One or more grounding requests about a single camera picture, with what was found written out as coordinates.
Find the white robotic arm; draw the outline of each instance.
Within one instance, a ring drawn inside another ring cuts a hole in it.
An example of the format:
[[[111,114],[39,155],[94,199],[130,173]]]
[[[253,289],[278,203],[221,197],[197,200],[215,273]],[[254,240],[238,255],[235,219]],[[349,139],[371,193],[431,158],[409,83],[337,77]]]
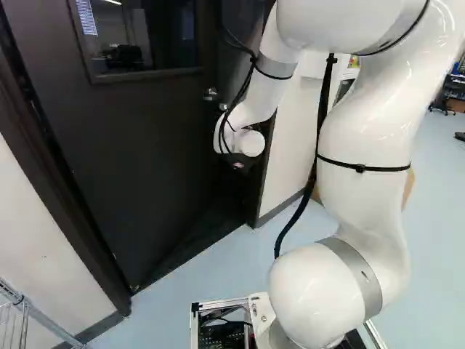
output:
[[[270,271],[270,301],[295,348],[332,348],[405,289],[405,169],[464,27],[463,0],[278,0],[271,12],[260,49],[270,75],[293,70],[305,47],[368,55],[352,93],[320,133],[318,185],[339,229],[284,254]],[[229,118],[234,152],[261,153],[261,135],[241,129],[271,117],[285,88],[285,81],[254,72],[246,99]]]

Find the wire basket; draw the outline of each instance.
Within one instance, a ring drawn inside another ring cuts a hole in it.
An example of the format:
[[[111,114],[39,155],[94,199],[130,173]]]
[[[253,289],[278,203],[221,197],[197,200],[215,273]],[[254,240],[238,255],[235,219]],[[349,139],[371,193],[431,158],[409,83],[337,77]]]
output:
[[[0,349],[25,349],[28,306],[19,311],[12,303],[0,305]]]

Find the doorway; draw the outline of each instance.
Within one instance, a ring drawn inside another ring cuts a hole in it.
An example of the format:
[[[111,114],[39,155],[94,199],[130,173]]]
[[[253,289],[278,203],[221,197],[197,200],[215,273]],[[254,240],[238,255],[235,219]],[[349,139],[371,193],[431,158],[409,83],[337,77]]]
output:
[[[246,221],[249,190],[211,149],[208,0],[2,4],[44,127],[133,292]]]

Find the light blue floor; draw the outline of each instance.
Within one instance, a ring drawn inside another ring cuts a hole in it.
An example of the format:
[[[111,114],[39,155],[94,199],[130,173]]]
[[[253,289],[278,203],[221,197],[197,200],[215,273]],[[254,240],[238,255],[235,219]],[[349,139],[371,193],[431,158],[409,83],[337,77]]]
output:
[[[416,185],[404,214],[413,276],[409,290],[374,322],[389,349],[465,348],[465,115],[428,114],[413,158]],[[190,303],[266,290],[276,236],[295,210],[263,228],[237,229],[134,298],[133,313],[94,349],[190,347]],[[329,236],[336,222],[312,202],[283,251]]]

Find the window glass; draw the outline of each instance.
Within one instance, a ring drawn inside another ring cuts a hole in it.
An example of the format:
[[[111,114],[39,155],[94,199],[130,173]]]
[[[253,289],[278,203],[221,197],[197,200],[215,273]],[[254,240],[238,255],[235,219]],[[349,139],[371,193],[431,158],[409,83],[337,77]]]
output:
[[[193,0],[75,0],[97,75],[197,65]]]

